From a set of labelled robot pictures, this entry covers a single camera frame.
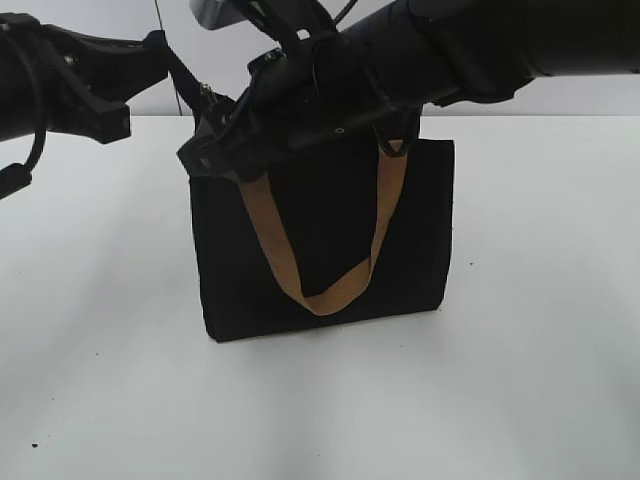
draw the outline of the bag handle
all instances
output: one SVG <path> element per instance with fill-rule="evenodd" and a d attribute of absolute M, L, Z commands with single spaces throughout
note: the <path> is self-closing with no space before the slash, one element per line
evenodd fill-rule
<path fill-rule="evenodd" d="M 402 145 L 402 141 L 390 143 L 394 148 L 400 148 Z M 305 297 L 302 292 L 296 257 L 273 199 L 268 174 L 254 182 L 241 184 L 240 192 L 245 207 L 273 275 L 283 292 L 317 316 L 337 313 L 362 295 L 371 282 L 389 223 L 402 193 L 406 171 L 407 155 L 392 158 L 380 151 L 378 213 L 375 234 L 371 242 L 371 255 L 324 293 L 313 297 Z"/>

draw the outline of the cable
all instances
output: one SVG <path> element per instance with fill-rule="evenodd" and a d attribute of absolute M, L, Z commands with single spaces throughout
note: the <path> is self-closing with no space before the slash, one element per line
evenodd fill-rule
<path fill-rule="evenodd" d="M 153 0 L 153 4 L 156 6 L 156 15 L 158 16 L 158 23 L 160 24 L 160 30 L 165 32 L 164 23 L 162 22 L 162 14 L 160 13 L 160 5 L 158 5 L 158 0 Z M 176 86 L 176 82 L 173 82 L 173 92 L 176 94 L 176 103 L 178 104 L 178 112 L 180 116 L 184 116 L 182 113 L 182 104 L 180 103 L 180 96 L 178 95 L 178 87 Z"/>
<path fill-rule="evenodd" d="M 7 47 L 7 50 L 14 55 L 16 60 L 18 60 L 18 63 L 20 63 L 20 65 L 22 66 L 22 69 L 27 76 L 27 80 L 29 81 L 31 93 L 33 95 L 35 137 L 33 139 L 33 146 L 31 147 L 29 157 L 24 164 L 24 167 L 29 172 L 31 172 L 36 167 L 38 161 L 40 160 L 40 157 L 42 156 L 44 145 L 47 139 L 47 112 L 44 103 L 42 85 L 40 84 L 40 80 L 33 71 L 33 67 L 29 63 L 29 59 L 27 58 L 20 45 L 18 45 L 7 33 L 2 30 L 0 30 L 0 42 Z"/>
<path fill-rule="evenodd" d="M 338 15 L 336 15 L 336 18 L 333 19 L 334 25 L 338 26 L 338 24 L 340 24 L 342 20 L 344 20 L 344 18 L 349 15 L 351 10 L 353 10 L 353 7 L 356 6 L 356 3 L 358 3 L 358 0 L 349 0 L 349 3 L 347 3 L 342 11 Z"/>

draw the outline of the white table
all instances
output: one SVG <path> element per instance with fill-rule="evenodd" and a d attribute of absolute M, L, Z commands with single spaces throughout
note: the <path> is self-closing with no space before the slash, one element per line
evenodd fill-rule
<path fill-rule="evenodd" d="M 191 129 L 52 136 L 0 202 L 1 479 L 640 478 L 640 118 L 425 119 L 457 140 L 442 312 L 224 346 Z"/>

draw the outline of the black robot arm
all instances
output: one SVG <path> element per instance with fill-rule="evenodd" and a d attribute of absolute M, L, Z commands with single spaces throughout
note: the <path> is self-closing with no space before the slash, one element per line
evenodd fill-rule
<path fill-rule="evenodd" d="M 637 0 L 397 0 L 342 32 L 324 23 L 297 42 L 318 3 L 299 2 L 308 8 L 297 18 L 273 13 L 292 12 L 290 1 L 260 0 L 270 7 L 260 13 L 256 2 L 231 2 L 230 18 L 241 10 L 276 40 L 264 12 L 291 27 L 282 49 L 252 63 L 252 86 L 229 121 L 205 122 L 180 151 L 192 175 L 255 176 L 256 165 L 304 158 L 372 126 L 383 147 L 410 143 L 424 104 L 503 102 L 538 77 L 640 72 Z"/>
<path fill-rule="evenodd" d="M 389 140 L 406 149 L 427 103 L 502 102 L 542 76 L 640 72 L 637 0 L 397 0 L 344 31 L 318 0 L 196 3 L 208 28 L 244 18 L 281 45 L 249 64 L 237 102 L 202 88 L 166 42 L 0 15 L 0 141 L 36 133 L 27 164 L 0 173 L 0 197 L 28 184 L 46 130 L 128 136 L 124 102 L 167 69 L 196 115 L 179 151 L 188 173 L 241 181 L 365 128 L 401 154 Z"/>
<path fill-rule="evenodd" d="M 0 14 L 0 141 L 35 134 L 27 161 L 0 170 L 0 198 L 31 183 L 48 131 L 103 144 L 129 137 L 125 102 L 166 77 L 164 62 L 143 42 Z"/>

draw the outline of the fabric bag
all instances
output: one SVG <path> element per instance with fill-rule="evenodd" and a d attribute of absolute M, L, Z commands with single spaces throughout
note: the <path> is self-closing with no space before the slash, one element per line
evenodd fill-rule
<path fill-rule="evenodd" d="M 191 180 L 209 335 L 226 342 L 437 309 L 451 258 L 454 150 L 402 158 L 373 132 L 238 185 Z"/>

